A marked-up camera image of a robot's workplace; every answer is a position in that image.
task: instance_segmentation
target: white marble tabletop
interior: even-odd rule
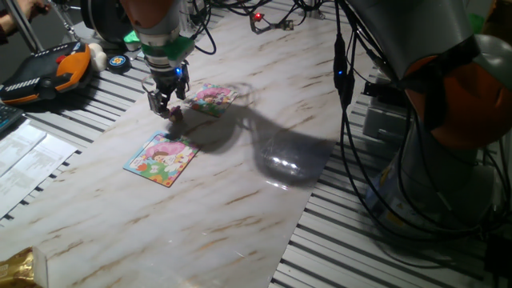
[[[339,138],[335,24],[257,36],[231,14],[212,32],[217,54],[189,57],[191,92],[235,87],[224,116],[186,110],[171,125],[141,98],[0,232],[0,259],[38,246],[52,288],[268,286]],[[157,130],[202,145],[171,188],[122,169]]]

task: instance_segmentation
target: card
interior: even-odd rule
[[[187,102],[192,109],[219,118],[236,97],[237,93],[229,88],[205,84]]]
[[[123,168],[170,187],[198,151],[186,138],[169,140],[167,133],[159,131]]]

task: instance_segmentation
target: small round object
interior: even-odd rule
[[[108,67],[114,74],[124,74],[131,69],[131,61],[122,55],[113,56],[108,62]]]

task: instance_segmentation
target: white object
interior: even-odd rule
[[[103,72],[106,70],[106,61],[108,57],[103,48],[96,43],[89,44],[90,49],[90,63],[93,66],[95,72]]]
[[[103,48],[97,43],[89,44],[90,56],[96,57],[97,54],[104,52]]]
[[[90,63],[93,66],[93,70],[96,72],[103,72],[106,70],[107,56],[105,53],[100,52],[96,57],[90,59]]]
[[[9,213],[75,151],[72,145],[47,135],[0,177],[0,215]]]
[[[46,133],[28,125],[26,121],[15,132],[0,141],[0,176],[34,148]]]

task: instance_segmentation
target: yellow object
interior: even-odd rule
[[[47,279],[46,257],[32,247],[0,262],[0,288],[46,288]]]

